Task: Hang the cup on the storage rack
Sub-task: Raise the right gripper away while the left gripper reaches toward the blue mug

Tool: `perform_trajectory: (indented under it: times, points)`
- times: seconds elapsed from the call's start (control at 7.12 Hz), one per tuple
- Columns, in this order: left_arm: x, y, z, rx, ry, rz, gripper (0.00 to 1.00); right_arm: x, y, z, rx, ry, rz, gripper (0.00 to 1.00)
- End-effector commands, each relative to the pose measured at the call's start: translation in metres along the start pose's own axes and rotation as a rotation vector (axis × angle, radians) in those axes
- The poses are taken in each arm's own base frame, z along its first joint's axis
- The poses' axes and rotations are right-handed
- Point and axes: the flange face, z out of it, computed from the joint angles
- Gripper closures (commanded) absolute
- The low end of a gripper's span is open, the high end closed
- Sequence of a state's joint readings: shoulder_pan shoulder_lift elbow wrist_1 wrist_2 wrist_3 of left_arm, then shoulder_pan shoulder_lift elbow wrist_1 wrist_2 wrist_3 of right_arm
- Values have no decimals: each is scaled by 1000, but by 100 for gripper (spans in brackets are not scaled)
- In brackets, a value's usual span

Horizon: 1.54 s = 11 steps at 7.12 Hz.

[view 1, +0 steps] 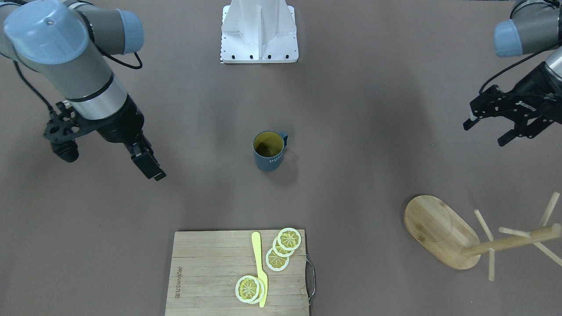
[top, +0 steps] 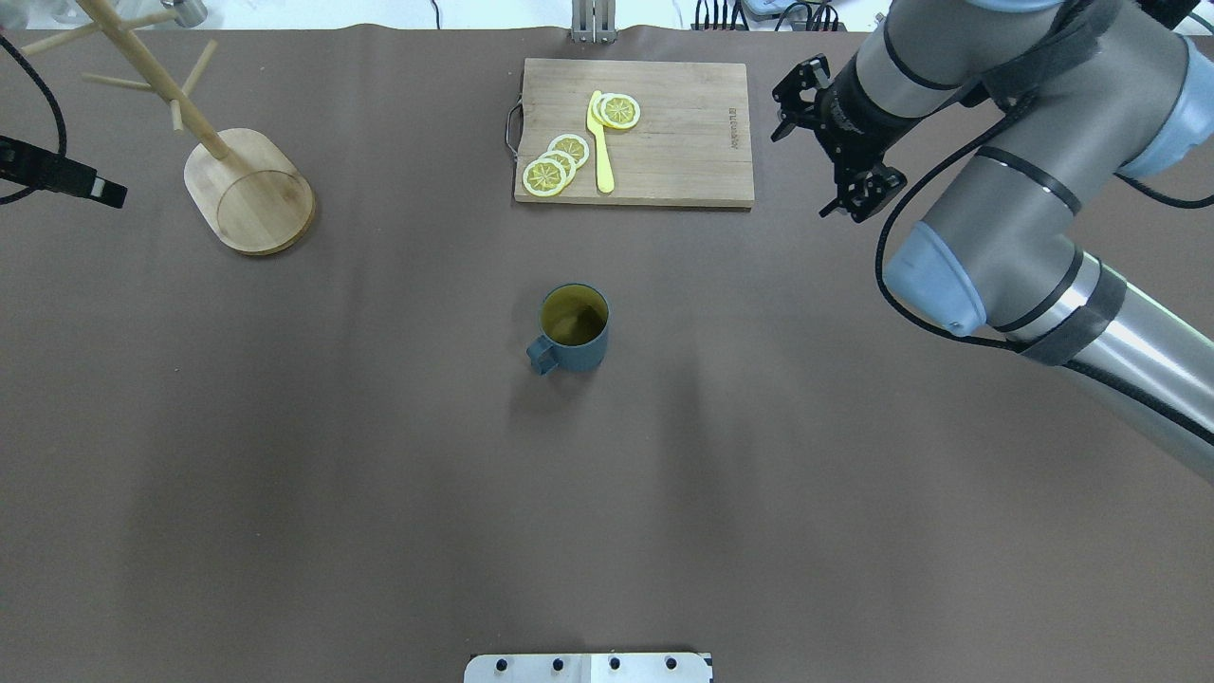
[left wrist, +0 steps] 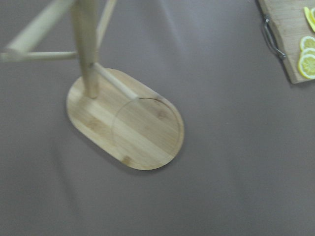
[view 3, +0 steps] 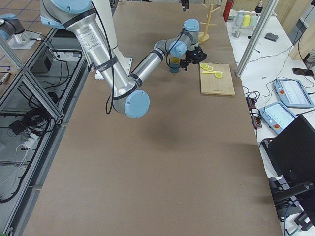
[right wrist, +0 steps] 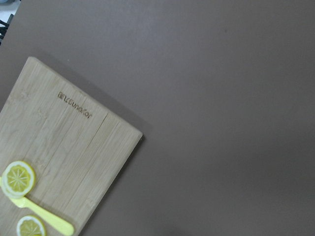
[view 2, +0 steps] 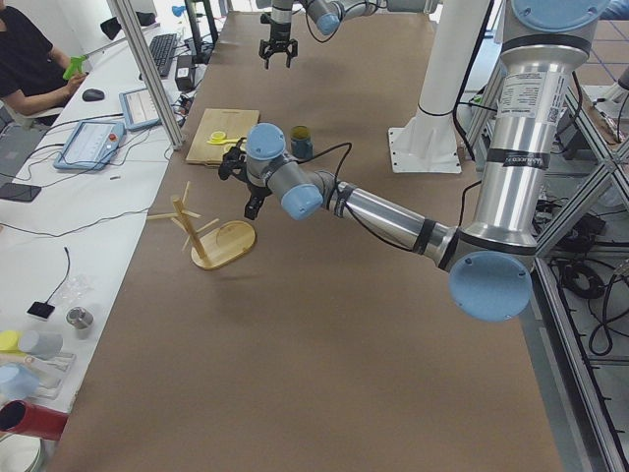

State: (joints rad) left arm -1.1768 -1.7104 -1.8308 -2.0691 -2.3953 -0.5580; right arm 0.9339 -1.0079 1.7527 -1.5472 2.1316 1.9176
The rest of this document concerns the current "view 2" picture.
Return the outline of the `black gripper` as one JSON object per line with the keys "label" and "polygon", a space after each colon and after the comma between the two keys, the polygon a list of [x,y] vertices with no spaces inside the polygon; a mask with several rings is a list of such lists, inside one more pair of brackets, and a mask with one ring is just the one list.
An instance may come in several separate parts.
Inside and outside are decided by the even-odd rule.
{"label": "black gripper", "polygon": [[248,189],[251,197],[245,205],[244,217],[249,220],[256,220],[264,200],[269,196],[269,190],[266,187],[253,184],[250,184]]}
{"label": "black gripper", "polygon": [[268,40],[260,41],[258,55],[263,61],[265,69],[269,68],[271,55],[285,52],[287,68],[291,67],[292,61],[298,56],[298,41],[291,37],[290,23],[270,23],[270,37]]}

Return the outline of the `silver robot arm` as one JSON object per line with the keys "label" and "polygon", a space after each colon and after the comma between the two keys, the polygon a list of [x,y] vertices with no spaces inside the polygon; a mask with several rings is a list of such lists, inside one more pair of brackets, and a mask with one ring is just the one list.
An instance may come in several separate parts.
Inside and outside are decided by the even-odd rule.
{"label": "silver robot arm", "polygon": [[245,208],[255,218],[274,196],[294,219],[324,208],[380,241],[426,256],[449,275],[458,307],[483,321],[519,315],[532,295],[531,225],[570,75],[589,56],[603,1],[511,1],[500,59],[506,70],[473,220],[448,227],[341,181],[309,172],[283,132],[260,123],[243,151]]}
{"label": "silver robot arm", "polygon": [[[310,32],[312,22],[318,31],[327,38],[333,37],[344,21],[361,16],[370,16],[379,10],[388,12],[432,14],[440,1],[256,1],[260,9],[270,8],[260,15],[260,22],[270,26],[269,39],[259,42],[258,56],[264,61],[264,68],[274,54],[286,54],[286,67],[291,66],[293,58],[298,56],[298,41],[291,36],[292,19],[296,12],[295,4],[300,4],[305,11],[306,23]],[[315,38],[318,42],[327,39]]]}

